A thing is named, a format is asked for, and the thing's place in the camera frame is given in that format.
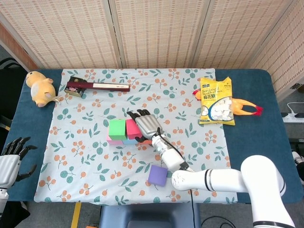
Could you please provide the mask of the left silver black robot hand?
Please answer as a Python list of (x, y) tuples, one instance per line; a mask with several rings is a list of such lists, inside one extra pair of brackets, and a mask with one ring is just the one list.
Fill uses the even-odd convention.
[(0, 154), (0, 189), (7, 190), (15, 182), (28, 178), (35, 172), (37, 168), (36, 164), (31, 167), (30, 171), (22, 174), (19, 173), (23, 158), (29, 150), (37, 149), (34, 145), (24, 147), (24, 144), (30, 139), (31, 137), (19, 137), (9, 142)]

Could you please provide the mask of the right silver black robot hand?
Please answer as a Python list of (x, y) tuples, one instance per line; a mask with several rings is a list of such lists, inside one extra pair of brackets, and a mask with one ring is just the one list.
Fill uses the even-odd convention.
[(157, 135), (164, 136), (162, 126), (148, 110), (137, 109), (137, 112), (128, 111), (127, 114), (135, 121), (142, 134), (141, 137), (135, 137), (137, 142), (142, 143), (146, 140), (152, 140)]

